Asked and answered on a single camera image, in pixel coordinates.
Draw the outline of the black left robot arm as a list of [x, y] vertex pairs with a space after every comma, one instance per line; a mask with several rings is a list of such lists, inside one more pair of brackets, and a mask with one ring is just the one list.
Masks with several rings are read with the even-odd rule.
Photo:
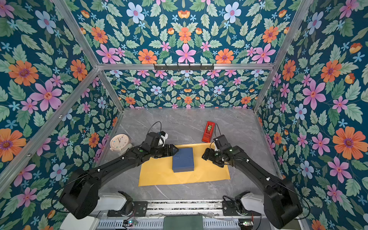
[[179, 149], [173, 144], [166, 144], [166, 139], [164, 131], [150, 132], [140, 145], [129, 148], [122, 156], [90, 170], [74, 171], [61, 192], [59, 202], [76, 219], [83, 219], [94, 211], [112, 210], [111, 202], [103, 201], [99, 192], [101, 187], [150, 158], [174, 156]]

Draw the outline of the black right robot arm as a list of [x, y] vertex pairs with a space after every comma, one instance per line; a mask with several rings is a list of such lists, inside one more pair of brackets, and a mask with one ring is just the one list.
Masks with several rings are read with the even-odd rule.
[[214, 143], [217, 149], [207, 148], [202, 159], [221, 168], [229, 164], [244, 173], [263, 192], [262, 207], [255, 207], [255, 200], [249, 193], [240, 198], [246, 210], [265, 215], [277, 229], [282, 229], [302, 214], [301, 202], [291, 181], [263, 169], [241, 147], [233, 147], [224, 135], [214, 138]]

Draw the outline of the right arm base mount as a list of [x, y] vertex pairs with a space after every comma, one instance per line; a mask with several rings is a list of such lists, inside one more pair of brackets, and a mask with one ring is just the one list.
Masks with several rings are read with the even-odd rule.
[[245, 191], [235, 198], [223, 196], [222, 211], [224, 216], [265, 215], [264, 197]]

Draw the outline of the blue gift box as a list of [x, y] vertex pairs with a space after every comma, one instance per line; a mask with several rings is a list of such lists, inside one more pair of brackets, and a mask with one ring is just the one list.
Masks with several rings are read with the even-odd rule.
[[172, 170], [175, 173], [194, 171], [194, 154], [192, 148], [183, 148], [172, 157]]

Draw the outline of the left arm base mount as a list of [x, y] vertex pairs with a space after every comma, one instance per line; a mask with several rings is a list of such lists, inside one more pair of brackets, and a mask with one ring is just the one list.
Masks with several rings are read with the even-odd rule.
[[108, 217], [145, 217], [148, 210], [148, 201], [134, 201], [131, 196], [123, 191], [118, 191], [116, 195], [124, 199], [124, 204], [120, 208], [114, 208], [107, 213]]

